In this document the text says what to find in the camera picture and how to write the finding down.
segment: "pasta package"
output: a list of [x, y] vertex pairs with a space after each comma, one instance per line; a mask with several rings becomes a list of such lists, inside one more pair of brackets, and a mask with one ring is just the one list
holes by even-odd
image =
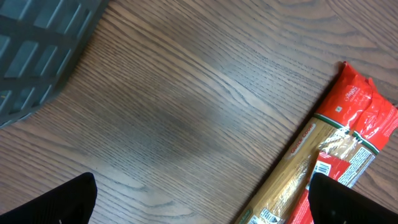
[[398, 127], [398, 110], [345, 67], [319, 109], [235, 224], [283, 223], [308, 184], [320, 152], [349, 163], [337, 181], [352, 187]]

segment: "black object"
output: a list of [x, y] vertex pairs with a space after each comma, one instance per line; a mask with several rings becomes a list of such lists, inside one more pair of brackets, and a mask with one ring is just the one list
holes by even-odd
[[398, 215], [321, 173], [308, 195], [314, 224], [398, 223]]
[[2, 224], [87, 224], [95, 206], [94, 175], [84, 173], [0, 215]]
[[109, 0], [0, 0], [0, 128], [65, 86]]

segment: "green stripe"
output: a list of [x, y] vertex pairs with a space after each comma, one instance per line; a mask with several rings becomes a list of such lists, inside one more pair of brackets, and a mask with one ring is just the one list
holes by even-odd
[[[323, 122], [325, 122], [327, 124], [330, 124], [330, 125], [332, 125], [333, 127], [337, 128], [337, 129], [347, 129], [346, 127], [344, 127], [339, 122], [334, 121], [334, 120], [332, 120], [332, 119], [330, 119], [330, 118], [328, 118], [328, 117], [326, 117], [326, 116], [324, 116], [322, 114], [315, 113], [313, 115], [313, 117], [314, 118], [318, 118], [319, 120], [321, 120], [321, 121], [323, 121]], [[378, 150], [377, 147], [374, 146], [372, 143], [370, 143], [368, 140], [363, 138], [357, 131], [354, 131], [353, 136], [356, 137], [356, 139], [358, 139], [362, 145], [364, 145], [368, 149], [370, 149], [375, 155], [379, 154], [380, 150]]]
[[366, 146], [368, 149], [370, 149], [375, 155], [378, 155], [380, 150], [377, 149], [376, 146], [374, 146], [372, 143], [370, 143], [368, 140], [363, 138], [357, 131], [354, 131], [353, 134], [356, 139], [358, 139], [362, 145]]
[[321, 120], [321, 121], [323, 121], [323, 122], [325, 122], [325, 123], [327, 123], [327, 124], [330, 124], [330, 125], [332, 125], [333, 127], [337, 128], [337, 129], [342, 129], [342, 130], [346, 129], [345, 133], [346, 133], [346, 134], [349, 133], [349, 129], [348, 129], [348, 128], [344, 127], [344, 126], [343, 126], [342, 124], [340, 124], [339, 122], [334, 121], [334, 120], [332, 120], [332, 119], [330, 119], [330, 118], [328, 118], [328, 117], [326, 117], [326, 116], [324, 116], [324, 115], [322, 115], [322, 114], [315, 113], [315, 114], [313, 115], [313, 117], [314, 117], [314, 118], [318, 118], [319, 120]]

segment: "red label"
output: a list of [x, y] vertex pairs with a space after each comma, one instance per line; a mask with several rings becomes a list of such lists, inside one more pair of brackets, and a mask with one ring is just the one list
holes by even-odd
[[317, 113], [322, 114], [344, 127], [352, 128], [360, 114], [370, 105], [372, 80], [366, 80], [345, 62], [345, 68], [330, 93], [323, 100]]

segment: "wood grain surface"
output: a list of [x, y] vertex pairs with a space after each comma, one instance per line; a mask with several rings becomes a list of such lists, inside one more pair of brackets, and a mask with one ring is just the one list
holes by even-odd
[[[92, 172], [92, 223], [229, 223], [347, 60], [398, 103], [395, 0], [114, 0], [69, 84], [0, 130], [0, 213]], [[398, 137], [355, 190], [398, 212]]]

